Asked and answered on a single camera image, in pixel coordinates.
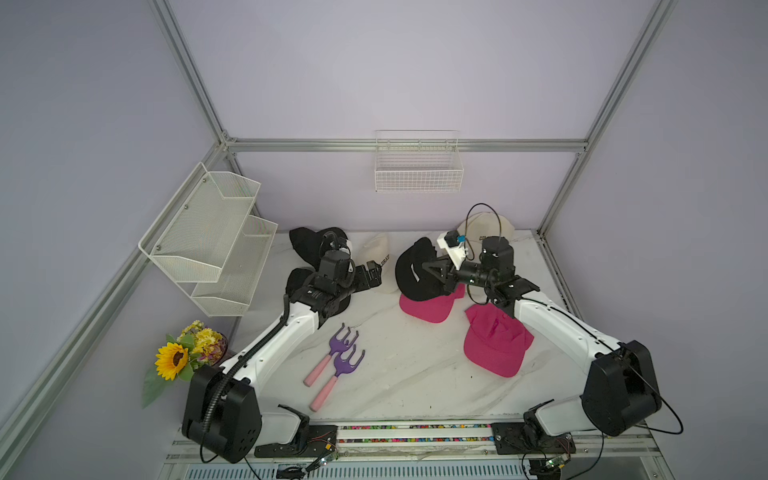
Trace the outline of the black cap with white logo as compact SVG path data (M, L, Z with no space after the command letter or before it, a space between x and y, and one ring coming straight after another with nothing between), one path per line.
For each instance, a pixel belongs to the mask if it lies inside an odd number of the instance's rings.
M444 284L423 268L425 262L437 259L437 251L427 237L419 238L398 257L395 279L407 299L423 302L447 295Z

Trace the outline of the pink cap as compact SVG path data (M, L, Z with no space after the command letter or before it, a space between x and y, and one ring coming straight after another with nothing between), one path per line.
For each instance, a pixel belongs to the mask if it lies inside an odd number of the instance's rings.
M457 300L465 296L465 285L459 284L455 292L447 296L438 298L414 301L404 295L399 298L399 307L401 311L413 318L432 324L444 322L450 315L453 305Z
M475 365L503 378L518 374L534 336L517 319L492 305L465 311L469 328L463 350Z

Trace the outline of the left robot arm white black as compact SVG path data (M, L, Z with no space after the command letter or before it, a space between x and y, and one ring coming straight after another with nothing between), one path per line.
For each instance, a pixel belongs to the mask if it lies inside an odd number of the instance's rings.
M294 270L281 315L242 351L193 374L182 434L230 463L257 447L303 447L308 417L273 399L260 401L259 395L288 356L346 300L380 286L381 274L378 262L357 265L344 249L325 252L317 271Z

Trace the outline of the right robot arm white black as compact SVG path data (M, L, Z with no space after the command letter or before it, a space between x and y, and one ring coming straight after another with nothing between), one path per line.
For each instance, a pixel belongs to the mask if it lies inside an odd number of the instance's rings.
M557 307L539 286L517 274L506 238L484 239L475 260L466 255L465 239L450 231L427 242L409 270L434 293L452 293L460 284L481 288L492 306L542 334L586 375L581 392L532 407L527 424L550 437L584 430L616 437L662 408L643 344L621 342Z

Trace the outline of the cream Colorado cap left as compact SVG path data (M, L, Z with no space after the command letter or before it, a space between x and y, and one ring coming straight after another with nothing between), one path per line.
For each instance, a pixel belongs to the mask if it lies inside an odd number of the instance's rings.
M379 233L356 250L354 259L358 265L375 262L377 265L385 267L390 259L390 253L389 235Z

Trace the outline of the cream colorado cap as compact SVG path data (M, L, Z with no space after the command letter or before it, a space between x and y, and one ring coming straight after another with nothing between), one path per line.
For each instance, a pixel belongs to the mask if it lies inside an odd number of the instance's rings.
M377 265L385 267L390 259L390 253L389 235L379 233L356 250L354 259L358 265L375 262Z
M489 236L512 240L515 234L515 227L511 222L503 216L497 217L493 212L474 213L456 230L474 245L480 245Z

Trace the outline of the cream Colorado cap back right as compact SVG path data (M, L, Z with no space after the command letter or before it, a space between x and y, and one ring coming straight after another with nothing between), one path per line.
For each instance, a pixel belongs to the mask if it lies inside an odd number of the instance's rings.
M489 236L512 240L515 234L515 227L511 222L503 216L497 217L493 212L474 213L456 230L474 245L480 245Z

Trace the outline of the purple pink garden fork upper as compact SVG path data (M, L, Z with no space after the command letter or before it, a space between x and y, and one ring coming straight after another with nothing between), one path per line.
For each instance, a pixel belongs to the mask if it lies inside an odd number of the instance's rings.
M351 327L347 327L345 324L342 324L336 333L329 339L329 352L305 377L303 384L306 387L312 387L323 373L325 368L329 365L331 360L337 354L347 352L350 348L352 348L358 338L359 333L356 330L353 330Z

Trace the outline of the purple pink garden fork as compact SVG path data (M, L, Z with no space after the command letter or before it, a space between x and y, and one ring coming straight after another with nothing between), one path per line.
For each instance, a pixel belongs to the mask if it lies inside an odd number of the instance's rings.
M305 377L303 384L306 387L312 387L323 373L325 368L329 365L331 360L337 354L347 352L350 348L352 348L358 338L359 333L356 330L353 330L351 327L347 327L345 324L342 324L336 333L329 339L329 352Z
M326 382L322 389L318 392L313 399L309 408L313 412L319 412L328 397L331 395L334 387L338 383L342 375L353 373L362 363L365 358L366 351L362 350L360 354L357 354L357 346L354 345L348 352L340 353L333 361L335 373Z

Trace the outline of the purple pink garden fork lower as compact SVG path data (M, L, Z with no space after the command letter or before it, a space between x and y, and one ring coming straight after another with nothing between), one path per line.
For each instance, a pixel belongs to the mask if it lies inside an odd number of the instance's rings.
M333 361L335 373L326 382L322 389L318 392L313 399L309 408L313 412L319 412L328 397L331 395L334 387L338 383L342 375L353 373L362 363L365 358L366 351L362 350L360 354L357 354L357 346L354 345L348 352L340 353Z

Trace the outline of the white two-tier mesh shelf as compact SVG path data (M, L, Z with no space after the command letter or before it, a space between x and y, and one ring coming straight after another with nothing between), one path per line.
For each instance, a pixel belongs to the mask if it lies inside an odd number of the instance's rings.
M250 308L278 225L255 214L261 184L198 164L138 244L208 317Z

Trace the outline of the sunflower bouquet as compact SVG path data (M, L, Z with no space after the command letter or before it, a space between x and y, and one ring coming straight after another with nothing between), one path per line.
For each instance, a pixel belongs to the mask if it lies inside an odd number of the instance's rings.
M167 335L145 373L141 407L158 400L175 382L189 382L203 366L219 364L228 351L228 338L218 330L195 320L178 335Z

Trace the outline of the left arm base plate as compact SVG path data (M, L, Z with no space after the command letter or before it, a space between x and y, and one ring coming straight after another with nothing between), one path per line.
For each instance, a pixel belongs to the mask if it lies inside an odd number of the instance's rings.
M255 458L309 458L335 447L339 427L316 424L287 405L262 414L261 432L254 445Z

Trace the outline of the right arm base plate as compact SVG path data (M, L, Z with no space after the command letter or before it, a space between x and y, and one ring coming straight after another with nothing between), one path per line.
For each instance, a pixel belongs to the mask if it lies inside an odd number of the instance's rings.
M499 455L566 454L576 452L569 433L551 436L545 433L535 413L552 400L535 405L526 411L522 421L491 424L492 437Z

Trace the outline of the aluminium front rail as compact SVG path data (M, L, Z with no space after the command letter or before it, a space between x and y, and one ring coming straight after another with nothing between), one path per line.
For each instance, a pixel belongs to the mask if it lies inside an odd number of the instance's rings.
M499 455L491 424L499 419L322 421L339 427L335 447L309 458L230 463L178 436L162 479L670 479L673 474L644 426L619 437L569 433L576 452Z

